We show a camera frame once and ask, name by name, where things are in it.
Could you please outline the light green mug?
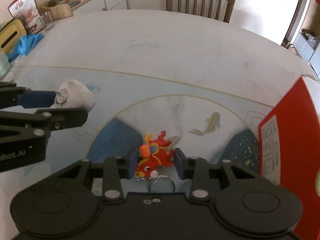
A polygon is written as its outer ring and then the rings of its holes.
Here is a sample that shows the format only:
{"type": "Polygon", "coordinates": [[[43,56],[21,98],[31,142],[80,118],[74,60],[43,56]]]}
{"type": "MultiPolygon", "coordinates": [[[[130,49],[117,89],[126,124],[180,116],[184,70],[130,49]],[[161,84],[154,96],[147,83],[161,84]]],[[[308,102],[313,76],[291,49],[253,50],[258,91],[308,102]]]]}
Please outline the light green mug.
{"type": "Polygon", "coordinates": [[[0,79],[4,78],[11,69],[11,64],[7,55],[1,51],[0,53],[0,79]]]}

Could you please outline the white plush keychain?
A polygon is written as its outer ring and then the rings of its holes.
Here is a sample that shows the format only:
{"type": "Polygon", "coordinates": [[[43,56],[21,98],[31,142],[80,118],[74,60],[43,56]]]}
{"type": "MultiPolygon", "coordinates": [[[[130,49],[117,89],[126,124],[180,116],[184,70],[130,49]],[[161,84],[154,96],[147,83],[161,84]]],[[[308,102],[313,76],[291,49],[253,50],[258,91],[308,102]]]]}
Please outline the white plush keychain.
{"type": "Polygon", "coordinates": [[[56,91],[51,108],[83,108],[89,113],[94,106],[93,93],[83,83],[70,79],[56,91]]]}

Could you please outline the red fish plush keychain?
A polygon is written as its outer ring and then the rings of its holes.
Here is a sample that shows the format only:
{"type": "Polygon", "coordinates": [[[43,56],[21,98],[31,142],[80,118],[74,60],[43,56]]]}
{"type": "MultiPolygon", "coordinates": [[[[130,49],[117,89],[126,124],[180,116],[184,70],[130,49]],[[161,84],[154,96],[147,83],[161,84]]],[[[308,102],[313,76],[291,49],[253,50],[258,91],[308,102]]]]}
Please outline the red fish plush keychain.
{"type": "Polygon", "coordinates": [[[166,139],[167,133],[161,131],[156,139],[152,139],[152,133],[144,137],[144,144],[138,149],[138,164],[135,169],[135,177],[138,180],[148,181],[148,191],[152,192],[152,184],[157,183],[161,178],[171,181],[172,189],[175,191],[174,182],[157,171],[159,167],[171,167],[173,165],[174,150],[171,148],[172,139],[166,139]]]}

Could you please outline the blue rubber glove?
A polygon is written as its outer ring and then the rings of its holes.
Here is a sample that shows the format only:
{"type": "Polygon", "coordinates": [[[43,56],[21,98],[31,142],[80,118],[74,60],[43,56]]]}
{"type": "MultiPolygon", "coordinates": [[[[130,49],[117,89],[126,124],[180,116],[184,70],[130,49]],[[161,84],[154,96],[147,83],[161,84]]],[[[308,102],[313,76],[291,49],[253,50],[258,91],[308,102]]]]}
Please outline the blue rubber glove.
{"type": "Polygon", "coordinates": [[[44,35],[42,33],[21,36],[19,41],[14,45],[13,50],[10,53],[7,53],[9,62],[13,61],[18,56],[27,56],[43,38],[44,35]]]}

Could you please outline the clear drinking glass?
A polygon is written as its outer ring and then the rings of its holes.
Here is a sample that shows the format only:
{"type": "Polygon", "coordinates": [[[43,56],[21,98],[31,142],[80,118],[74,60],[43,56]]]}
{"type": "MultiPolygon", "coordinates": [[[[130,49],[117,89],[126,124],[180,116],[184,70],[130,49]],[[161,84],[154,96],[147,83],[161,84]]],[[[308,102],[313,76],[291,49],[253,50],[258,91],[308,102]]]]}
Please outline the clear drinking glass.
{"type": "Polygon", "coordinates": [[[54,24],[54,21],[52,19],[52,16],[50,14],[49,11],[45,11],[42,15],[42,20],[44,22],[44,25],[45,25],[45,31],[49,31],[51,30],[53,27],[55,27],[55,24],[54,24]]]}

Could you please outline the red and white snack bag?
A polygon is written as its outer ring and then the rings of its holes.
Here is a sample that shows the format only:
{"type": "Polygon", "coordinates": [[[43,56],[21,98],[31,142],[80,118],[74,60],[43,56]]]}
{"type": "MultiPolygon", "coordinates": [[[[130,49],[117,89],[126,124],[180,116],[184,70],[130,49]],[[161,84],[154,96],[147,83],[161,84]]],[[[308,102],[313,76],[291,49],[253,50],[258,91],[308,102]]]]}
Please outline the red and white snack bag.
{"type": "Polygon", "coordinates": [[[21,20],[27,34],[37,34],[44,28],[35,0],[14,0],[8,11],[21,20]]]}

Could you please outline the white wooden sideboard cabinet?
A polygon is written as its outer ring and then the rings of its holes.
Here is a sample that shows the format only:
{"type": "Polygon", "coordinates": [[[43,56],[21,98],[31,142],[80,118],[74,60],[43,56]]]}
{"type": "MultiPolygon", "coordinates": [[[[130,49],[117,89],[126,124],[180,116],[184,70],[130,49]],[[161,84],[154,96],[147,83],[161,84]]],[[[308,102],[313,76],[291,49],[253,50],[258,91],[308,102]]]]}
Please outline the white wooden sideboard cabinet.
{"type": "Polygon", "coordinates": [[[127,0],[72,0],[69,6],[74,16],[129,8],[127,0]]]}

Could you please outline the yellow tissue box holder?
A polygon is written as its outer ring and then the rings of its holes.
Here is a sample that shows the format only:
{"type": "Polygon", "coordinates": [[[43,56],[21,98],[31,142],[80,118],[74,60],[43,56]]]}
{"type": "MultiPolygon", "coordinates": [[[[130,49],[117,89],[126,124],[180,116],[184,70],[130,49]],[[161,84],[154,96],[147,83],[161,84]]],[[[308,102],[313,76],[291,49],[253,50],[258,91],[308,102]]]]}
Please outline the yellow tissue box holder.
{"type": "Polygon", "coordinates": [[[1,29],[0,46],[1,51],[10,53],[15,44],[20,40],[20,37],[26,36],[27,32],[18,18],[12,19],[1,29]]]}

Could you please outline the small wooden box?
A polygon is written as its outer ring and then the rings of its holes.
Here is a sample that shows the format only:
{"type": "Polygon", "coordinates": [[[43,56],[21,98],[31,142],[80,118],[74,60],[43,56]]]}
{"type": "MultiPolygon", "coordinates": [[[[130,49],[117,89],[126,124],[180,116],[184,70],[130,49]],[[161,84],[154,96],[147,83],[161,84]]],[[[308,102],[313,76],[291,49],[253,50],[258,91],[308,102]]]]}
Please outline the small wooden box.
{"type": "Polygon", "coordinates": [[[58,4],[54,7],[42,6],[40,7],[39,12],[41,15],[45,12],[49,12],[54,22],[73,17],[72,9],[68,4],[58,4]]]}

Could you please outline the brown wooden dining chair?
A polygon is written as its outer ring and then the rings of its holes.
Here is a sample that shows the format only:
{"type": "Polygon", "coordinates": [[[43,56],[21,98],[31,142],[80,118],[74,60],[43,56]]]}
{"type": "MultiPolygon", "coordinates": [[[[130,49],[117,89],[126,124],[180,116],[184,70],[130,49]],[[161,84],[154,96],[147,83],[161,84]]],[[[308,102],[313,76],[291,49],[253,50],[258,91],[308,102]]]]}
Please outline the brown wooden dining chair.
{"type": "Polygon", "coordinates": [[[236,0],[165,0],[166,10],[229,23],[236,0]]]}

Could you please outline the white wall storage unit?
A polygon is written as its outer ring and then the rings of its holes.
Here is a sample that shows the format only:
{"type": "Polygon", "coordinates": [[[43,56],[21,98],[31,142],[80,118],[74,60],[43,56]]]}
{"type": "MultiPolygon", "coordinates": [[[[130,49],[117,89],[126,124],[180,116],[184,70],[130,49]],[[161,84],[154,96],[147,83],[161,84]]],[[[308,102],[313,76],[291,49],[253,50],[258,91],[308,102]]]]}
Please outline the white wall storage unit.
{"type": "Polygon", "coordinates": [[[288,40],[319,76],[319,0],[302,0],[288,40]]]}

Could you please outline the red and white cardboard box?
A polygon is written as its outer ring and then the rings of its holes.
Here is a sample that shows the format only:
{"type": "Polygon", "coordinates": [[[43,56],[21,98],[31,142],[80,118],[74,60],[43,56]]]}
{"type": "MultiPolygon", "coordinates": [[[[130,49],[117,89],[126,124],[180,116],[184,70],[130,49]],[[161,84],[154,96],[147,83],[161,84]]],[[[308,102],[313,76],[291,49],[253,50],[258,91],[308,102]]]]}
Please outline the red and white cardboard box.
{"type": "Polygon", "coordinates": [[[295,193],[295,233],[319,239],[319,82],[301,76],[258,126],[259,173],[295,193]]]}

